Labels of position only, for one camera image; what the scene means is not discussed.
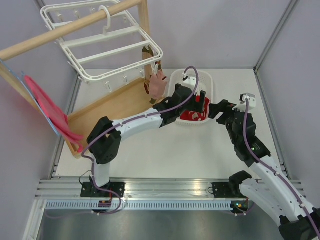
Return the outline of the plain red sock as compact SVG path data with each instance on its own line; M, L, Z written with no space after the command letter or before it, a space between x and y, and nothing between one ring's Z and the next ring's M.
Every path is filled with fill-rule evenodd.
M210 100L207 97L205 97L204 98L204 107L203 107L202 113L199 113L199 112L195 113L195 120L196 121L204 121L207 118L209 104L210 104Z

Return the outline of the red sock white print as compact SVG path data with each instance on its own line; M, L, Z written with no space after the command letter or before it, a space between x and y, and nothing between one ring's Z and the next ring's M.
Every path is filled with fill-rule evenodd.
M198 122L198 121L204 121L207 117L207 114L205 111L199 113L195 111L185 111L181 116L180 119L184 121L191 121L191 122Z

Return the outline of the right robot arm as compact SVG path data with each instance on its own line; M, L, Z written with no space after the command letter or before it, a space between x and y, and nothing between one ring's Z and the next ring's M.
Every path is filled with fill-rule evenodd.
M229 178L228 191L234 197L245 196L259 206L275 222L283 239L319 239L320 210L290 182L256 136L257 125L249 112L254 101L249 97L239 105L227 100L209 105L208 117L226 127L237 157L264 183L261 187L243 170Z

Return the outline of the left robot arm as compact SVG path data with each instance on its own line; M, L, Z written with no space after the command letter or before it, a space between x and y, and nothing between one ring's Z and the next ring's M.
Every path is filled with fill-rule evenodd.
M85 150L89 154L81 154L92 162L91 176L82 184L81 197L119 198L121 195L110 182L110 165L118 155L120 144L136 134L174 123L185 111L202 113L205 100L205 91L196 95L195 90L176 84L172 96L143 113L118 120L102 117L87 137Z

